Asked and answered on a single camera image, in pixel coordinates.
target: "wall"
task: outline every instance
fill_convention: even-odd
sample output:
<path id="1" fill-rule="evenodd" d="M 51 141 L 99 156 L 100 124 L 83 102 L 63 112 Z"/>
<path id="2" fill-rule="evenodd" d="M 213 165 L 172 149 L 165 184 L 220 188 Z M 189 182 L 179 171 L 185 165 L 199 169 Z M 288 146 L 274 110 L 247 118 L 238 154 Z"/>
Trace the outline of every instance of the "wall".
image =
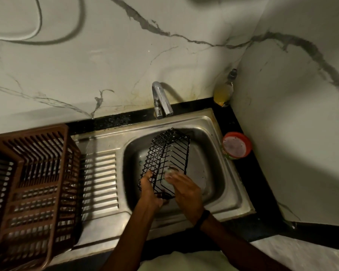
<path id="1" fill-rule="evenodd" d="M 39 0 L 29 42 L 0 41 L 0 133 L 212 96 L 268 0 Z M 0 32 L 35 28 L 35 0 L 0 0 Z"/>
<path id="2" fill-rule="evenodd" d="M 270 0 L 232 107 L 285 219 L 339 225 L 339 0 Z"/>

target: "white hose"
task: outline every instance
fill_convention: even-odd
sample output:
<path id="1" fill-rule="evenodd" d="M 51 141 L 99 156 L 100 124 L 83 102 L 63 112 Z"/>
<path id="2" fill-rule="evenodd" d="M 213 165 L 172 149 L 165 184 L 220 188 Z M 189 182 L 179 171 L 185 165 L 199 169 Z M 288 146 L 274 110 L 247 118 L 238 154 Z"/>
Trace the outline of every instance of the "white hose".
<path id="1" fill-rule="evenodd" d="M 35 37 L 40 32 L 43 18 L 41 16 L 41 8 L 40 8 L 39 0 L 35 0 L 35 3 L 37 7 L 37 19 L 38 19 L 38 25 L 36 26 L 35 30 L 31 32 L 30 34 L 22 34 L 22 35 L 18 34 L 18 35 L 12 35 L 12 36 L 8 36 L 8 35 L 4 35 L 0 33 L 0 40 L 23 41 L 23 40 L 27 40 L 27 39 Z"/>

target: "black wire rack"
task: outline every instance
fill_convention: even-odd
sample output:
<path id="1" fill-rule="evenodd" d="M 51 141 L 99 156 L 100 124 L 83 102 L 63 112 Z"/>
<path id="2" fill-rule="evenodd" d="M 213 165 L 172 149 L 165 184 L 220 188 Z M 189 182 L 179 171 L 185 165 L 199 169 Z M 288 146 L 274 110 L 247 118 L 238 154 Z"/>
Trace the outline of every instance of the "black wire rack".
<path id="1" fill-rule="evenodd" d="M 190 137 L 175 128 L 153 138 L 140 177 L 142 178 L 148 170 L 153 172 L 150 181 L 154 193 L 159 198 L 174 198 L 173 186 L 164 181 L 164 174 L 170 169 L 186 174 L 189 145 Z"/>

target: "faucet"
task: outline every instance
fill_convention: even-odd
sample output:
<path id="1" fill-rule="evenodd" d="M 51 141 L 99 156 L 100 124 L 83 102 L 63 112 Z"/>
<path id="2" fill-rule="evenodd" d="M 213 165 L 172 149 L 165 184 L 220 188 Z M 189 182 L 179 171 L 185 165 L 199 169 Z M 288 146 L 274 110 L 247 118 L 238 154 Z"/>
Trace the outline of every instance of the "faucet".
<path id="1" fill-rule="evenodd" d="M 158 81 L 154 81 L 152 84 L 152 94 L 156 119 L 162 119 L 164 117 L 163 112 L 166 116 L 173 115 L 171 104 L 164 93 L 162 85 Z"/>

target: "dish rack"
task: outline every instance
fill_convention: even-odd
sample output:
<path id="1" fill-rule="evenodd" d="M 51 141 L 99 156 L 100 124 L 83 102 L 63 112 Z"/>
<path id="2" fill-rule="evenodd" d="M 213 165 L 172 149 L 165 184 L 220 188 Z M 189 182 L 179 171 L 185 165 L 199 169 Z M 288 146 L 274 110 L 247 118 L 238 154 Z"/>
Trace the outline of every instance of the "dish rack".
<path id="1" fill-rule="evenodd" d="M 153 172 L 150 181 L 154 193 L 159 198 L 172 199 L 175 197 L 172 185 L 164 181 L 164 174 L 169 169 L 186 174 L 189 145 L 190 137 L 175 128 L 152 139 L 140 177 L 142 178 L 148 170 Z"/>
<path id="2" fill-rule="evenodd" d="M 0 270 L 42 270 L 78 241 L 80 156 L 64 124 L 0 135 Z"/>

